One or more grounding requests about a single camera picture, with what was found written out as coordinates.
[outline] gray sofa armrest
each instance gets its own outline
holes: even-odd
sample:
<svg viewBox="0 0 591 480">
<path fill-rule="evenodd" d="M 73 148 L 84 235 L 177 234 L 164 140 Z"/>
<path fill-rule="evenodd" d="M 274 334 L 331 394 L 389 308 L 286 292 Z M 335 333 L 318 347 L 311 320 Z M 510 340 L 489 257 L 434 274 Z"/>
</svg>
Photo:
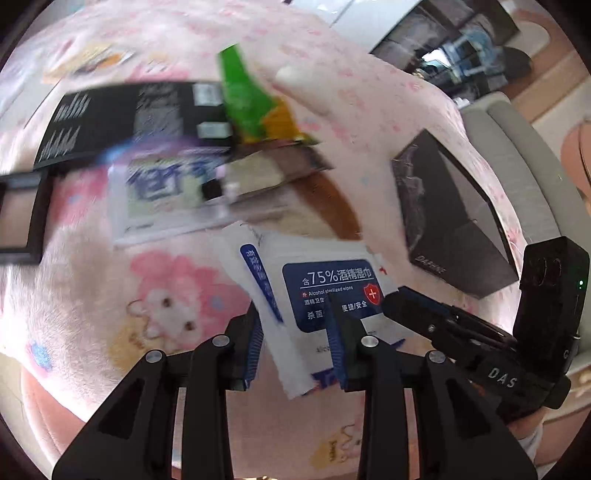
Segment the gray sofa armrest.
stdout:
<svg viewBox="0 0 591 480">
<path fill-rule="evenodd" d="M 560 233 L 591 252 L 591 218 L 577 188 L 550 147 L 510 103 L 496 102 L 488 108 L 488 114 L 503 129 L 527 163 L 548 202 Z M 591 350 L 589 283 L 587 295 L 579 329 L 581 352 Z"/>
</svg>

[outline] pink flower pattern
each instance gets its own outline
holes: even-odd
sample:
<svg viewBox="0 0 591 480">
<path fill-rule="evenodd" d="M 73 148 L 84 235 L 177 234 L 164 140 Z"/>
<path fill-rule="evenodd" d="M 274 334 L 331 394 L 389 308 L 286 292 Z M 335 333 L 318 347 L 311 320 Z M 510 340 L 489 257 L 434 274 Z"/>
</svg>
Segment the pink flower pattern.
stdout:
<svg viewBox="0 0 591 480">
<path fill-rule="evenodd" d="M 90 206 L 106 193 L 106 167 L 89 168 L 68 175 L 54 186 L 49 208 L 53 226 L 81 220 Z"/>
</svg>

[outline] pink blanket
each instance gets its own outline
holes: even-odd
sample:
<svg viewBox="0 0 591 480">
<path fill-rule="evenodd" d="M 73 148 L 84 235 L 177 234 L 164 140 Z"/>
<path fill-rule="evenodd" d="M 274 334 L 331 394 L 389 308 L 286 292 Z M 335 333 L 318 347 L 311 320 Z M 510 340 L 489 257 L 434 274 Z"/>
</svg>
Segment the pink blanket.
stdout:
<svg viewBox="0 0 591 480">
<path fill-rule="evenodd" d="M 469 144 L 453 102 L 436 87 L 365 54 L 315 16 L 277 0 L 109 0 L 52 25 L 15 50 L 0 73 L 0 113 L 23 85 L 53 72 L 91 42 L 135 55 L 82 76 L 64 74 L 30 120 L 22 118 L 0 134 L 2 171 L 31 168 L 64 93 L 140 79 L 217 79 L 216 53 L 239 43 L 253 73 L 269 90 L 280 90 L 299 127 L 322 141 L 320 151 L 335 166 L 331 181 L 395 282 L 511 329 L 519 300 L 516 285 L 476 301 L 407 259 L 389 161 L 423 128 L 491 197 L 519 265 L 526 245 L 498 179 Z M 207 233 L 113 249 L 105 195 L 104 168 L 59 180 L 41 265 L 0 268 L 1 351 L 19 359 L 82 420 L 143 352 L 193 348 L 221 332 L 249 301 L 221 269 Z M 299 213 L 291 213 L 291 220 L 270 225 L 288 233 L 327 235 L 326 224 L 298 202 L 294 198 Z M 330 387 L 294 401 L 274 400 L 282 395 L 266 354 L 253 392 L 229 395 L 235 475 L 311 479 L 353 471 L 360 396 Z"/>
</svg>

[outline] sofa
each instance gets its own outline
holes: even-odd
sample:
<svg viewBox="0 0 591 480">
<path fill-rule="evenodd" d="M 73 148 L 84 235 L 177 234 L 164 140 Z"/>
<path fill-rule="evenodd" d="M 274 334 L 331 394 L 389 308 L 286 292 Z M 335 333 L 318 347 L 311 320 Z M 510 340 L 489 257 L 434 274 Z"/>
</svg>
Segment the sofa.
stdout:
<svg viewBox="0 0 591 480">
<path fill-rule="evenodd" d="M 500 92 L 461 111 L 468 139 L 489 163 L 519 218 L 525 240 L 567 236 L 591 254 L 591 217 L 573 182 L 542 137 Z M 570 374 L 591 365 L 591 293 Z"/>
</svg>

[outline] black package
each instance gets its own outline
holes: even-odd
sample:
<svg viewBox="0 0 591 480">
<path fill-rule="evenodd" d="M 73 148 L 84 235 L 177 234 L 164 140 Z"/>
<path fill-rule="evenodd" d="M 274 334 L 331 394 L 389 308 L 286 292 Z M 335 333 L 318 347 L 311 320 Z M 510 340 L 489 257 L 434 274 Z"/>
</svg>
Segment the black package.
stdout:
<svg viewBox="0 0 591 480">
<path fill-rule="evenodd" d="M 392 168 L 414 265 L 476 298 L 518 280 L 491 200 L 428 131 Z"/>
<path fill-rule="evenodd" d="M 234 139 L 220 84 L 132 83 L 64 95 L 33 169 L 87 167 L 106 148 L 148 137 L 191 138 L 218 154 L 230 153 Z"/>
</svg>

